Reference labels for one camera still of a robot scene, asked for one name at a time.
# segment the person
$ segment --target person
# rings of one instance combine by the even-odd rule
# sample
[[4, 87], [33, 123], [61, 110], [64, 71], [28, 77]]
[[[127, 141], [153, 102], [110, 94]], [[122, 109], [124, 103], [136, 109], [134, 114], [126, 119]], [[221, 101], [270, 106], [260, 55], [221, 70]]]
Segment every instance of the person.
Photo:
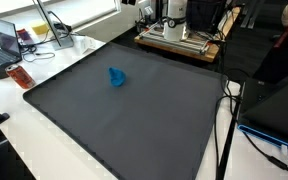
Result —
[[260, 67], [254, 73], [254, 79], [277, 84], [288, 77], [288, 4], [283, 10], [281, 20], [286, 29], [278, 41], [281, 44], [278, 48], [274, 46], [268, 52]]

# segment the black mat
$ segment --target black mat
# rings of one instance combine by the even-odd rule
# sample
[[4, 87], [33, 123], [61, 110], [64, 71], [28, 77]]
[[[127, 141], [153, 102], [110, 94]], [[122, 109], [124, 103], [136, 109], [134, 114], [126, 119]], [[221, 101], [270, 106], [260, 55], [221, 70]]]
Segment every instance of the black mat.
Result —
[[[123, 86], [110, 84], [109, 67], [125, 72]], [[220, 77], [109, 43], [24, 99], [120, 179], [189, 180], [223, 94]]]

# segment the white table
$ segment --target white table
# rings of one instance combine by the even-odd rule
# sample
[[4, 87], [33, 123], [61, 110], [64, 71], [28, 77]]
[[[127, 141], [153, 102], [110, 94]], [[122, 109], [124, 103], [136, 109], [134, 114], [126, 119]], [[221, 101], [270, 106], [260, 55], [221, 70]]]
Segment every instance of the white table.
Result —
[[[258, 138], [249, 137], [262, 151], [283, 161], [283, 156], [279, 148]], [[240, 130], [235, 129], [224, 179], [288, 180], [288, 172], [279, 169], [266, 160], [266, 158], [251, 145], [244, 134]]]
[[[104, 45], [99, 41], [96, 44], [96, 48]], [[38, 52], [54, 51], [45, 44], [38, 47]], [[54, 53], [56, 56], [50, 60], [19, 64], [37, 83], [41, 83], [86, 55], [78, 55], [74, 48]], [[238, 84], [230, 83], [229, 87], [234, 95], [238, 94]], [[116, 179], [52, 121], [26, 103], [22, 97], [25, 91], [10, 78], [0, 80], [0, 113], [7, 112], [11, 116], [0, 124], [0, 129], [36, 179]], [[221, 156], [231, 123], [228, 99], [222, 101], [217, 117]], [[215, 179], [215, 160], [212, 132], [196, 179]]]

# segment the laptop screen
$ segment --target laptop screen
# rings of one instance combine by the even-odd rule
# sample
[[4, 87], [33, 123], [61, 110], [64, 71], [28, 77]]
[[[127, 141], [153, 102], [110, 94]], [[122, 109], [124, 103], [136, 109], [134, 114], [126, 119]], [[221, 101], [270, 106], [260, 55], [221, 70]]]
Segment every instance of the laptop screen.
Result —
[[0, 20], [0, 47], [8, 53], [21, 56], [15, 25], [13, 23]]

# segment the red can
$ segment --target red can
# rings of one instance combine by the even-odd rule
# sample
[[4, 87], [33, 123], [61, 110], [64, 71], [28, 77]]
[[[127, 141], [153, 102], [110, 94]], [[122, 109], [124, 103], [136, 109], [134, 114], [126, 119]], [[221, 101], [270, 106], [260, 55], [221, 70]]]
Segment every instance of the red can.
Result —
[[5, 69], [6, 73], [12, 77], [18, 85], [23, 89], [32, 88], [35, 85], [35, 81], [20, 65], [13, 64]]

